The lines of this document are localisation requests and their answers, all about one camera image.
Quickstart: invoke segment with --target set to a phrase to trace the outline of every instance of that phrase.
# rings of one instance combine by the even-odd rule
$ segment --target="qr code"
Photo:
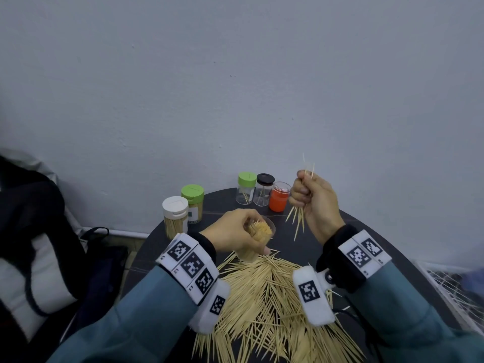
[[[180,261],[183,256],[190,250],[186,244],[184,244],[181,240],[179,240],[168,252],[175,261]]]
[[[225,298],[222,298],[221,296],[216,296],[214,304],[212,305],[212,307],[210,307],[210,312],[215,313],[217,316],[220,315],[220,311],[222,310],[224,303]]]
[[[197,285],[198,289],[200,289],[202,294],[205,294],[213,282],[214,278],[210,275],[210,272],[207,268],[205,268],[205,270],[203,270],[199,277],[197,277],[195,280],[195,284]]]
[[[366,250],[371,253],[373,256],[378,256],[383,252],[383,250],[376,244],[376,242],[373,242],[372,239],[368,238],[367,240],[364,240],[361,242],[361,245],[366,248]]]
[[[186,273],[192,278],[205,266],[195,252],[192,252],[190,255],[188,255],[188,257],[181,264],[182,269],[185,270]]]
[[[360,246],[356,246],[354,249],[349,251],[347,255],[359,268],[362,268],[368,261],[371,260],[370,256],[368,256],[366,252],[360,248]]]
[[[307,283],[299,284],[299,290],[301,291],[302,298],[305,302],[311,302],[312,300],[319,298],[318,290],[312,280]]]

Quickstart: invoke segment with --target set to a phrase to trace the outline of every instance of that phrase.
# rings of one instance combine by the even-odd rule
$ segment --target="container with green lid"
[[[188,223],[202,220],[204,190],[199,185],[186,185],[181,189],[182,197],[188,200]]]
[[[240,172],[235,201],[242,205],[249,205],[254,196],[257,176],[252,172]]]

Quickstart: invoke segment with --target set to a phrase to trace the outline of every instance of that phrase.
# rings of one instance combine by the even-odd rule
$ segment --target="white wire rack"
[[[479,296],[461,287],[462,275],[470,270],[416,261],[415,266],[445,298],[467,327],[484,336],[484,305]]]

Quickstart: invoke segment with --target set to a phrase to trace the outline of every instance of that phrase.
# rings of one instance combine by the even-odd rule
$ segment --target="white tracking device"
[[[390,255],[366,230],[348,239],[338,249],[366,279],[391,261]],[[313,326],[333,323],[336,318],[325,294],[335,286],[331,283],[329,269],[316,273],[311,266],[304,266],[294,270],[292,280],[309,323]]]
[[[209,254],[185,233],[178,233],[156,262],[172,274],[195,304],[200,303],[219,275]]]
[[[229,295],[230,285],[224,280],[217,279],[188,326],[200,334],[212,333]]]

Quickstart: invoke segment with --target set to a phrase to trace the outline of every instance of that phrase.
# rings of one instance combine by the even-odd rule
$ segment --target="person's left hand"
[[[245,231],[244,224],[249,219],[263,221],[255,209],[236,209],[225,213],[200,234],[207,237],[217,251],[238,251],[248,247],[258,254],[268,255],[269,248]]]

